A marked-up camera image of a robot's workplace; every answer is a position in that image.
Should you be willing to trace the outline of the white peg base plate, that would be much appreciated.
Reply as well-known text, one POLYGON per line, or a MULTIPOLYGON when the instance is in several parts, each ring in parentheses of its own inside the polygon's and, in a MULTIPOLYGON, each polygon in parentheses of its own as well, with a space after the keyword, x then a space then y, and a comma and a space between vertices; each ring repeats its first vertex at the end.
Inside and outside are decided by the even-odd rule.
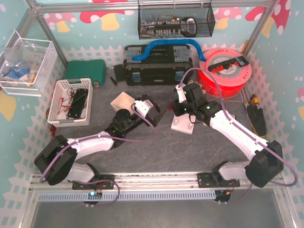
POLYGON ((196 117, 194 115, 184 114, 181 116, 174 116, 171 123, 171 129, 186 134, 192 134, 195 121, 196 117))

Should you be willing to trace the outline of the white spring tray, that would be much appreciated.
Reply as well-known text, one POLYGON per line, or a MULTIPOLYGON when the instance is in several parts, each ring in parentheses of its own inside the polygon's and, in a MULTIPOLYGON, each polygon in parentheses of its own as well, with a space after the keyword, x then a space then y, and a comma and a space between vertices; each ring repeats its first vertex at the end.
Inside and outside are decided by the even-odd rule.
POLYGON ((110 104, 112 108, 117 112, 121 109, 126 109, 133 114, 131 105, 135 102, 135 99, 128 95, 126 92, 121 92, 110 104))

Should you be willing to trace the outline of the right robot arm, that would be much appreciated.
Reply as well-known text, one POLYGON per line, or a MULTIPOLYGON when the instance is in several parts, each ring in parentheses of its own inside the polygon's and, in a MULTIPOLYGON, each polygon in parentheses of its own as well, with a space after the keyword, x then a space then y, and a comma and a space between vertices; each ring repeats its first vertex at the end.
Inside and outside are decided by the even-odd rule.
POLYGON ((195 117, 195 123, 223 134, 247 157, 243 162, 224 162, 218 172, 222 179, 248 179, 257 187, 264 187, 284 168, 282 146, 277 141, 268 142, 248 130, 235 120, 222 104, 207 101, 196 83, 176 85, 178 99, 173 103, 176 116, 186 115, 188 120, 195 117))

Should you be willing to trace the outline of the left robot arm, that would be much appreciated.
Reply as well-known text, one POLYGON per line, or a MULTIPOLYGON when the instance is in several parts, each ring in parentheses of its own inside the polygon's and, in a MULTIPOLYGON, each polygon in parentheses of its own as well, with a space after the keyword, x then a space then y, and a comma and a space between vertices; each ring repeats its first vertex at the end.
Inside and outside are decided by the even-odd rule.
POLYGON ((54 137, 34 160, 42 174, 39 181, 51 186, 68 181, 91 187, 105 182, 93 165, 77 161, 130 142, 126 135, 143 123, 154 130, 164 114, 150 99, 135 100, 130 109, 116 111, 109 126, 97 134, 76 139, 67 139, 62 135, 54 137))

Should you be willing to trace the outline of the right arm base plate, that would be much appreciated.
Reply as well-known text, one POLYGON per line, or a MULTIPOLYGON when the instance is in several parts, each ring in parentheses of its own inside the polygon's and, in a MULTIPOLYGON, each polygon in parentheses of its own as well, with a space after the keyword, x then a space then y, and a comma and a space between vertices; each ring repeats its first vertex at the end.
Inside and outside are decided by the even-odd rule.
POLYGON ((197 183, 199 188, 240 187, 240 182, 238 180, 225 180, 216 172, 197 173, 197 183))

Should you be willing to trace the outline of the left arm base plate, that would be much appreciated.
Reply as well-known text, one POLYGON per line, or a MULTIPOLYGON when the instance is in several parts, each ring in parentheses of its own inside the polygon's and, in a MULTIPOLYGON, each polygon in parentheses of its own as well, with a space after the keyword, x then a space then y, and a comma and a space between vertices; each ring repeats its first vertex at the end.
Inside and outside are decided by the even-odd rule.
POLYGON ((81 184, 79 182, 73 182, 73 190, 113 190, 115 176, 113 174, 101 174, 95 175, 89 182, 97 181, 93 184, 81 184))

